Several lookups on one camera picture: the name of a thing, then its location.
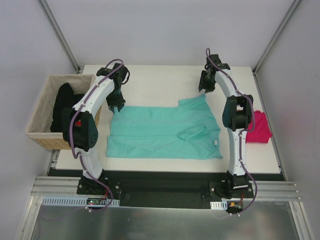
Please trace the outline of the teal t-shirt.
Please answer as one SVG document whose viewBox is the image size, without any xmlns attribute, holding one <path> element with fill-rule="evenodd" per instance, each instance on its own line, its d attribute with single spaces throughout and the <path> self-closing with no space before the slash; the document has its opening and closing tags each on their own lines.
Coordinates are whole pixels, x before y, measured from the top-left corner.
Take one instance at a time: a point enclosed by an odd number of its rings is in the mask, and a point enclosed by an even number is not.
<svg viewBox="0 0 320 240">
<path fill-rule="evenodd" d="M 178 106 L 125 106 L 111 120 L 106 156 L 128 159 L 222 159 L 220 127 L 206 96 Z"/>
</svg>

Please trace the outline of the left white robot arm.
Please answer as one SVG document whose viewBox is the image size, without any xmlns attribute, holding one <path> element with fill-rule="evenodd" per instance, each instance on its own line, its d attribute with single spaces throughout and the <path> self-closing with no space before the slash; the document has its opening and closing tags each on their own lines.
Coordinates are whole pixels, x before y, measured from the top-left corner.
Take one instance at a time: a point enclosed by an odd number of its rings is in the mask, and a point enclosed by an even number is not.
<svg viewBox="0 0 320 240">
<path fill-rule="evenodd" d="M 105 191 L 106 183 L 99 178 L 103 168 L 96 148 L 99 131 L 95 117 L 104 102 L 112 113 L 122 110 L 126 103 L 122 86 L 129 78 L 124 62 L 114 59 L 97 71 L 93 84 L 79 102 L 61 112 L 63 140 L 70 146 L 73 158 L 80 161 L 82 175 L 90 180 L 88 188 L 96 195 Z"/>
</svg>

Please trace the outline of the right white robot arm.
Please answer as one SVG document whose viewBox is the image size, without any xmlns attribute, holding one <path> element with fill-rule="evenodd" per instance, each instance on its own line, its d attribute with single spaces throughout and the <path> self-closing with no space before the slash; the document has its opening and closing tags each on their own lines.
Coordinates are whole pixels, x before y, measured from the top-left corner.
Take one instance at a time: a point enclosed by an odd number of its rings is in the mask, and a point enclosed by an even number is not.
<svg viewBox="0 0 320 240">
<path fill-rule="evenodd" d="M 222 113 L 222 123 L 229 138 L 229 167 L 224 182 L 214 187 L 219 197 L 231 199 L 250 187 L 250 176 L 246 169 L 246 136 L 249 125 L 253 123 L 253 97 L 241 93 L 232 78 L 231 68 L 222 63 L 218 54 L 211 54 L 207 48 L 206 64 L 198 85 L 199 91 L 211 93 L 216 85 L 222 89 L 226 98 Z"/>
</svg>

